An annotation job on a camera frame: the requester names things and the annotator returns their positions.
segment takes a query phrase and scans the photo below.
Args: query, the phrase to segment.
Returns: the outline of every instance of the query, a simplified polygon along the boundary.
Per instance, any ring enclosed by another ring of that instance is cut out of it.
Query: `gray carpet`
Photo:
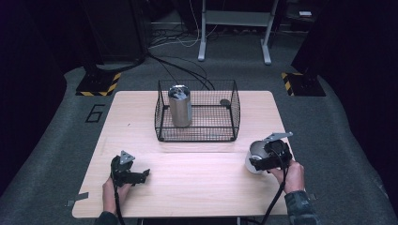
[[[154,55],[180,57],[200,65],[211,79],[234,79],[239,90],[273,93],[296,160],[305,166],[306,188],[324,224],[398,224],[377,172],[369,164],[350,132],[344,109],[322,79],[326,97],[290,97],[282,72],[289,65],[303,36],[279,34],[270,50],[272,65],[265,66],[260,37],[218,37],[207,44],[206,61],[197,62],[199,44],[150,49]],[[194,63],[163,57],[181,67],[204,74]],[[108,65],[115,68],[120,65]],[[187,73],[169,68],[177,79]],[[84,76],[82,68],[65,74],[68,90],[54,120],[30,158],[0,199],[0,224],[92,224],[77,219],[65,201],[78,194],[97,139],[115,94],[109,97],[77,97],[75,89]],[[156,90],[157,81],[171,79],[161,64],[147,58],[142,65],[122,73],[115,91]],[[103,111],[98,123],[85,123],[94,104]],[[135,224],[135,219],[126,219]],[[285,216],[273,216],[268,224],[288,224]]]

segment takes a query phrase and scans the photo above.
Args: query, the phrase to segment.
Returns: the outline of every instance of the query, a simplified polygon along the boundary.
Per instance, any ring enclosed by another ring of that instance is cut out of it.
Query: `wire basket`
[[[175,127],[170,112],[169,89],[183,84],[191,91],[188,127]],[[234,80],[159,81],[155,130],[161,142],[233,142],[240,123],[240,102]]]

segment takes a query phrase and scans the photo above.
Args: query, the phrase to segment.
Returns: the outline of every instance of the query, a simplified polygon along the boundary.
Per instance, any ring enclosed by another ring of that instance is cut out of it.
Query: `tripod base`
[[[86,73],[76,88],[76,96],[110,96],[120,78],[120,72],[98,69],[95,74]]]
[[[300,73],[282,73],[284,87],[289,96],[305,96],[305,97],[325,97],[318,79],[310,82],[304,80],[304,76]]]

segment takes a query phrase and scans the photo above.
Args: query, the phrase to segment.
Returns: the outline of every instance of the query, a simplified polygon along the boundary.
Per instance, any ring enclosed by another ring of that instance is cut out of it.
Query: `table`
[[[245,25],[245,26],[262,26],[266,27],[267,31],[264,38],[261,39],[261,49],[263,51],[264,63],[271,64],[269,56],[268,40],[271,32],[273,20],[275,17],[276,7],[279,0],[273,0],[271,12],[241,12],[241,11],[220,11],[207,10],[206,0],[202,2],[202,31],[201,42],[199,47],[198,61],[205,60],[207,35],[207,24],[222,24],[222,25]]]
[[[77,201],[76,218],[102,211],[101,186],[112,158],[124,150],[136,159],[131,167],[150,169],[144,184],[132,187],[122,207],[126,218],[243,217],[264,215],[278,190],[272,174],[253,174],[245,157],[254,141],[284,132],[273,95],[239,91],[240,129],[235,142],[159,142],[154,129],[156,91],[122,91],[106,118]],[[285,215],[283,195],[272,213]]]

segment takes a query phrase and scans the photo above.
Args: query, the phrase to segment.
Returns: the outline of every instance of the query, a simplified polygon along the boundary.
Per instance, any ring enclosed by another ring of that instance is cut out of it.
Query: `hand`
[[[282,170],[271,169],[268,171],[276,177],[279,184],[283,181]],[[289,172],[285,180],[284,192],[288,194],[296,190],[304,190],[304,167],[292,159],[290,160]]]
[[[131,184],[125,184],[123,187],[117,187],[117,193],[119,195],[120,205],[126,200],[126,196],[129,193]],[[116,202],[115,202],[115,189],[114,182],[112,178],[109,177],[108,180],[102,185],[102,202],[103,211],[107,211],[116,215]]]

